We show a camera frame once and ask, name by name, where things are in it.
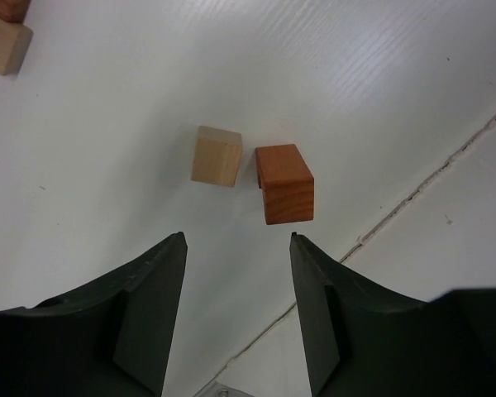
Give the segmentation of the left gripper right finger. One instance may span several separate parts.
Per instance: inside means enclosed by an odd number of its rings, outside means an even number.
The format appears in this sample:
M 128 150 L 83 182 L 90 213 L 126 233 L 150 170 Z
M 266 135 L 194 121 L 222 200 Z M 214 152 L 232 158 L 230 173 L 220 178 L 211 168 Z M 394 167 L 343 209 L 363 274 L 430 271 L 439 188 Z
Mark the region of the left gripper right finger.
M 496 396 L 496 288 L 424 302 L 290 242 L 314 396 Z

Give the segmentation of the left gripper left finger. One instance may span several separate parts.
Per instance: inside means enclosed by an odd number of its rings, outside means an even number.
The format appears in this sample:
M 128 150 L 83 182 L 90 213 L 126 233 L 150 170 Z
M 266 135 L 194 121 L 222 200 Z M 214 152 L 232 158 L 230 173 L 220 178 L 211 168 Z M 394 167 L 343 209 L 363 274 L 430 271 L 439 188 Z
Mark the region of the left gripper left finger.
M 136 259 L 35 307 L 0 311 L 0 396 L 159 396 L 187 243 Z

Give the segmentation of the long light wood block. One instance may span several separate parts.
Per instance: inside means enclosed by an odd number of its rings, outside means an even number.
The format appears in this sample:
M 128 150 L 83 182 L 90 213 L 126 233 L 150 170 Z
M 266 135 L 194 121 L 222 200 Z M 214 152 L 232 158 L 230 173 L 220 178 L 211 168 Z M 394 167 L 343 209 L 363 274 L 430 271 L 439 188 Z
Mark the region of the long light wood block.
M 18 74 L 32 37 L 29 27 L 0 18 L 0 75 Z

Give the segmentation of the long dark wood block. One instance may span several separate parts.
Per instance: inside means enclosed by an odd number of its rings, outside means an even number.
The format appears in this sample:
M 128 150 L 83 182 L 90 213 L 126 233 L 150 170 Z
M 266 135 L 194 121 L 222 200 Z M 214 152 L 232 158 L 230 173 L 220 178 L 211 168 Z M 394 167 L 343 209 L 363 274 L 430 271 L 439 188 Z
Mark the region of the long dark wood block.
M 31 0 L 0 0 L 0 19 L 10 23 L 23 23 Z

